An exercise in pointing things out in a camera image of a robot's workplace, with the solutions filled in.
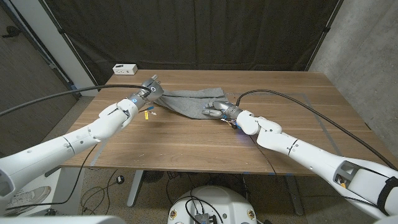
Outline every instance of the white shoe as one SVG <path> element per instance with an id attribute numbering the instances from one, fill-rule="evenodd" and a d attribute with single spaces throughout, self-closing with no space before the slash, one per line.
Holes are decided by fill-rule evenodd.
<path id="1" fill-rule="evenodd" d="M 51 192 L 50 186 L 43 186 L 43 187 L 39 187 L 34 190 L 31 190 L 29 192 L 19 193 L 19 194 L 13 196 L 13 198 L 11 198 L 11 200 L 7 204 L 7 208 L 18 207 L 21 205 L 33 205 L 33 204 L 41 203 L 44 201 L 45 198 L 47 198 L 47 196 L 49 196 L 50 192 Z M 5 215 L 17 215 L 22 212 L 32 210 L 33 208 L 35 208 L 35 206 L 24 207 L 24 208 L 15 208 L 13 210 L 7 210 Z"/>

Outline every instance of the table top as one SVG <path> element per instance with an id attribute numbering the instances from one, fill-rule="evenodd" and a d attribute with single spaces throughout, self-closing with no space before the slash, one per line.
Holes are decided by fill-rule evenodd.
<path id="1" fill-rule="evenodd" d="M 396 158 L 343 98 L 329 79 L 319 72 L 139 70 L 135 75 L 113 75 L 107 84 L 140 85 L 157 74 L 166 90 L 202 90 L 222 87 L 229 101 L 256 89 L 285 93 L 312 106 L 370 144 L 393 164 Z M 107 106 L 129 96 L 128 88 L 101 90 L 69 131 L 98 118 Z M 242 98 L 240 106 L 255 116 L 263 116 L 282 126 L 285 133 L 328 152 L 384 164 L 372 152 L 339 129 L 300 105 L 277 95 L 255 93 Z M 185 172 L 229 172 L 273 174 L 266 158 L 249 136 L 217 119 L 197 120 L 155 105 L 157 115 L 139 113 L 120 133 L 113 136 L 99 157 L 100 145 L 85 167 L 174 170 Z M 66 161 L 63 166 L 80 167 L 89 149 Z M 261 151 L 277 174 L 313 175 L 291 158 L 268 149 Z"/>

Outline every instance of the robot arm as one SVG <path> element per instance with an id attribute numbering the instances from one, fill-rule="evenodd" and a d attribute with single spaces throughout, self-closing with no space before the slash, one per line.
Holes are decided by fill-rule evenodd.
<path id="1" fill-rule="evenodd" d="M 204 114 L 236 122 L 246 134 L 258 134 L 258 145 L 283 153 L 326 180 L 340 195 L 369 202 L 376 207 L 348 200 L 370 216 L 382 219 L 398 215 L 398 172 L 375 162 L 341 157 L 282 132 L 282 127 L 263 117 L 254 117 L 229 102 L 215 101 Z"/>
<path id="2" fill-rule="evenodd" d="M 152 90 L 150 93 L 139 90 L 107 107 L 91 124 L 0 159 L 0 215 L 5 212 L 10 198 L 23 186 L 74 155 L 109 139 L 125 128 L 145 103 L 162 96 L 164 91 L 156 78 L 154 75 L 142 84 Z"/>

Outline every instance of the gray cloth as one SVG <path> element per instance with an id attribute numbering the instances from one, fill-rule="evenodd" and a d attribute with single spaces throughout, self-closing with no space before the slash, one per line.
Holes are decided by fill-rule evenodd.
<path id="1" fill-rule="evenodd" d="M 194 119 L 215 119 L 201 113 L 206 104 L 216 101 L 228 101 L 221 88 L 209 88 L 199 91 L 167 91 L 155 103 L 172 111 Z"/>

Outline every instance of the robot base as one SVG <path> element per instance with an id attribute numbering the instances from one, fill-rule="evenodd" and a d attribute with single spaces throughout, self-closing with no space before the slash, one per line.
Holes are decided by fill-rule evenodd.
<path id="1" fill-rule="evenodd" d="M 221 216 L 223 223 L 230 224 L 256 224 L 256 213 L 254 212 L 253 206 L 244 198 L 242 195 L 236 193 L 231 189 L 220 186 L 202 186 L 193 189 L 185 194 L 183 194 L 177 203 L 174 203 L 169 212 L 168 224 L 195 224 L 195 221 L 187 213 L 185 209 L 185 204 L 188 200 L 192 199 L 191 195 L 197 197 L 201 200 L 208 202 L 212 205 L 219 215 Z M 195 205 L 197 206 L 198 212 L 202 213 L 202 207 L 200 202 L 195 200 Z M 201 218 L 215 216 L 216 222 L 214 224 L 220 224 L 221 219 L 209 205 L 202 202 L 203 209 L 205 210 L 205 215 L 197 215 L 197 220 L 201 223 L 209 224 L 208 222 L 202 222 Z M 188 211 L 192 216 L 195 216 L 196 209 L 193 201 L 187 204 Z"/>

